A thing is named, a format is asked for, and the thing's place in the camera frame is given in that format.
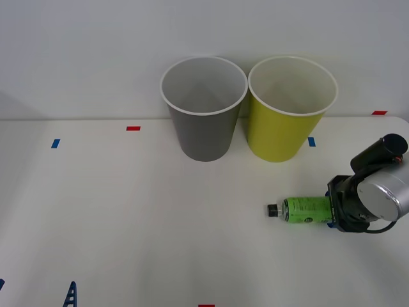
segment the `yellow paper cup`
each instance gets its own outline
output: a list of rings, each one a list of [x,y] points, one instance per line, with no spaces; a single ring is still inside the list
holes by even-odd
[[[296,56],[259,62],[250,71],[249,88],[247,139],[254,154],[270,162],[292,158],[338,96],[327,69]]]

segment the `blue tape marker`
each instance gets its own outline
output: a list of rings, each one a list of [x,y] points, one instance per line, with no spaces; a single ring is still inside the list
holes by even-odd
[[[312,136],[308,137],[308,143],[310,147],[315,147],[315,140]]]
[[[57,148],[59,144],[60,139],[55,139],[54,142],[52,142],[51,148]]]

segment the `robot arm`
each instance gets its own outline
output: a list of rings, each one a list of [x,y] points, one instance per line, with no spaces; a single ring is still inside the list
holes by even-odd
[[[336,176],[328,183],[332,223],[342,232],[381,233],[409,212],[408,143],[387,134],[351,160],[352,176]],[[368,230],[377,219],[391,221],[381,230]]]

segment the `green bottle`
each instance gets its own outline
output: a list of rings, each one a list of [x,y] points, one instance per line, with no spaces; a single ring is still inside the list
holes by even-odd
[[[268,205],[268,216],[289,223],[326,223],[332,221],[330,199],[323,197],[291,197],[280,205]]]

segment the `paper cup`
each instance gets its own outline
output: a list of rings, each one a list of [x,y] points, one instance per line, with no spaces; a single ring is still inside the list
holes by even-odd
[[[270,162],[292,158],[338,95],[327,69],[295,56],[259,62],[250,71],[249,88],[247,140],[255,155]]]
[[[160,92],[186,155],[213,161],[228,151],[247,89],[243,70],[222,58],[189,58],[165,72]]]

